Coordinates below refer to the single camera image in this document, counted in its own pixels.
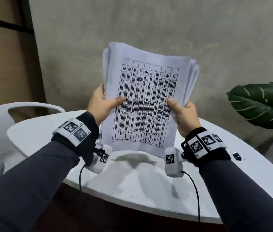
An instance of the white table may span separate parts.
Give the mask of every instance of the white table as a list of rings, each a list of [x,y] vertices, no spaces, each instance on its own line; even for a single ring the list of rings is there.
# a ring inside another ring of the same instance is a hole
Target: white table
[[[11,127],[7,134],[21,152],[31,156],[50,141],[55,128],[83,112],[84,110],[58,113],[25,120]],[[273,165],[231,133],[208,121],[200,119],[200,122],[203,127],[220,136],[227,144],[230,154],[243,154],[243,161],[236,161],[233,157],[232,160],[273,197]],[[183,140],[177,132],[174,146],[181,149]],[[164,160],[144,152],[118,151],[113,152],[110,157],[111,161],[100,174],[83,170],[81,183],[84,192],[140,211],[197,221],[196,193],[187,176],[166,176]],[[81,159],[64,182],[78,189],[79,173],[83,165],[84,161]],[[198,169],[187,162],[184,162],[183,166],[195,181],[199,192],[201,221],[222,223]]]

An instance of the table grid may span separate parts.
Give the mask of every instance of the table grid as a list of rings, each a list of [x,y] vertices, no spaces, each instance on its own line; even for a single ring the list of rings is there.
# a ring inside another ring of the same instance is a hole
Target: table grid
[[[131,141],[162,148],[174,97],[178,68],[157,66],[124,58],[118,97],[126,101],[116,107],[113,142]]]

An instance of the gray wall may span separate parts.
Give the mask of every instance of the gray wall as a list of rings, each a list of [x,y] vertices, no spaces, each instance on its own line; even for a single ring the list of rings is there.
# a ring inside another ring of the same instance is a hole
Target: gray wall
[[[46,98],[85,109],[102,82],[111,41],[201,67],[191,96],[199,116],[256,147],[273,130],[238,115],[226,92],[273,81],[273,0],[30,0]]]

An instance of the dark gray sleeve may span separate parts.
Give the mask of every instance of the dark gray sleeve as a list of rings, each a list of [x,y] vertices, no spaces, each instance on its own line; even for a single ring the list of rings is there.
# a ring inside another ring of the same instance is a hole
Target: dark gray sleeve
[[[69,171],[80,161],[51,141],[0,177],[0,232],[30,231]]]
[[[231,232],[273,232],[273,198],[231,160],[199,169],[223,224]]]

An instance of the person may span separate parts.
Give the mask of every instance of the person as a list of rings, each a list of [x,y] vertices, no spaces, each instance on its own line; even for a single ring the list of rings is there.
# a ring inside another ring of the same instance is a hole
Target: person
[[[107,100],[103,86],[90,99],[87,112],[77,117],[91,134],[76,148],[59,134],[32,156],[0,177],[0,231],[30,231],[69,171],[82,156],[91,161],[98,126],[125,98]],[[195,106],[181,107],[168,98],[178,131],[186,138],[202,132]],[[208,156],[225,155],[224,148]],[[199,172],[226,228],[231,232],[273,231],[273,199],[231,159],[211,158]]]

